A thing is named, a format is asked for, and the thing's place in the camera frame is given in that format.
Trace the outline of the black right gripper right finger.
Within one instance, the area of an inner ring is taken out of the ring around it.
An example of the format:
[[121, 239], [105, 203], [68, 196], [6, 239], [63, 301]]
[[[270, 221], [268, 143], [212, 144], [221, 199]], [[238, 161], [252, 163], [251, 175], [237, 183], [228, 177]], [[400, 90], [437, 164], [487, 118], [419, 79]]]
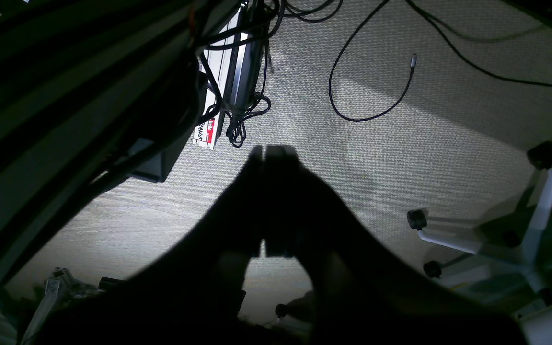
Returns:
[[384, 247], [291, 146], [268, 146], [265, 174], [278, 231], [314, 292], [312, 345], [441, 342], [431, 287]]

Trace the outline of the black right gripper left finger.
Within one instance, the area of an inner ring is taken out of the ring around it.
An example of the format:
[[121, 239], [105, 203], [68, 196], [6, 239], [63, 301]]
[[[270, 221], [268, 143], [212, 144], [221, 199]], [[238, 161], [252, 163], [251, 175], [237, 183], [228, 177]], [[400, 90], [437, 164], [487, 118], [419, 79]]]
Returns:
[[137, 345], [251, 345], [260, 334], [239, 321], [242, 286], [259, 240], [243, 225], [247, 198], [263, 161], [250, 151], [234, 182], [168, 253], [127, 285], [127, 341]]

